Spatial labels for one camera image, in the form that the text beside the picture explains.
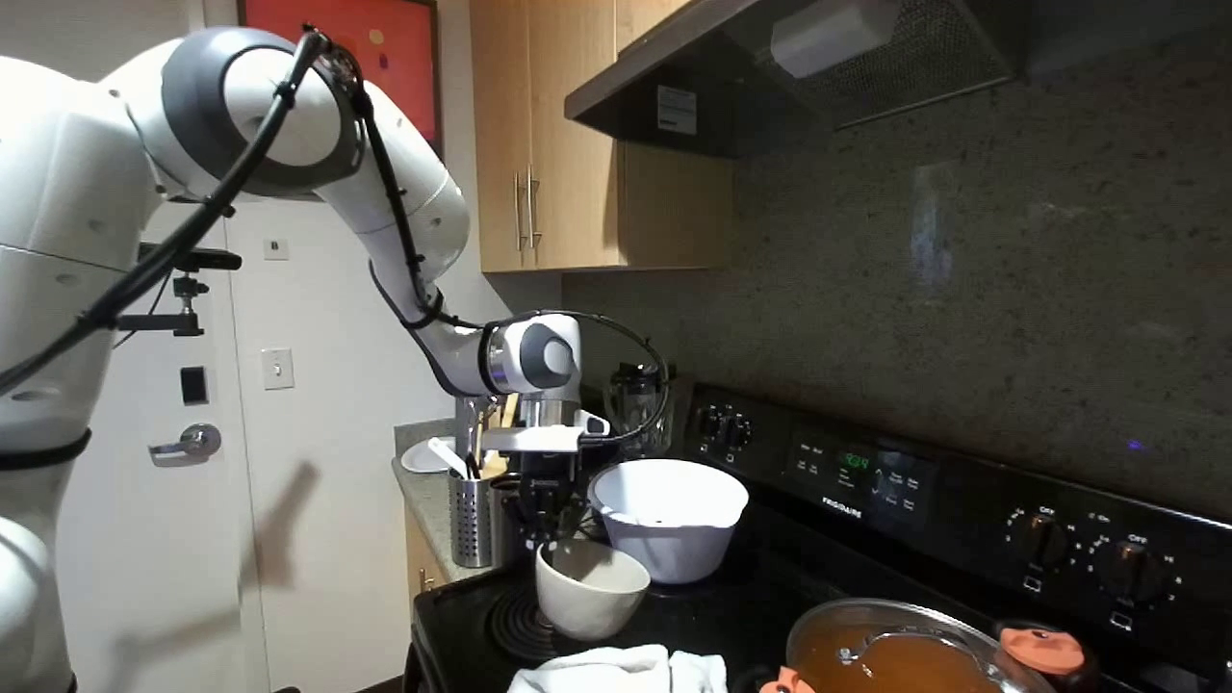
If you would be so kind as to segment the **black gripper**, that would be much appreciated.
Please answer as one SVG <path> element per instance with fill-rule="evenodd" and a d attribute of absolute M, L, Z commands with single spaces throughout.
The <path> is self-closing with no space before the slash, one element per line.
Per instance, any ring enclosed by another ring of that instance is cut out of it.
<path fill-rule="evenodd" d="M 515 460 L 515 508 L 533 545 L 568 540 L 579 527 L 587 475 L 588 468 L 579 454 L 525 454 Z"/>

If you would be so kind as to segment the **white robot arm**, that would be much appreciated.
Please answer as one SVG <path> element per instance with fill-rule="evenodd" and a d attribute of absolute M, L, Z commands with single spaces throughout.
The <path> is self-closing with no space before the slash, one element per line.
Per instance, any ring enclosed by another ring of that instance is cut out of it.
<path fill-rule="evenodd" d="M 370 280 L 457 400 L 561 400 L 583 377 L 568 310 L 465 321 L 435 278 L 465 198 L 417 121 L 321 30 L 209 25 L 99 80 L 0 61 L 0 460 L 58 474 L 90 445 L 123 310 L 244 192 L 313 192 L 370 250 Z"/>

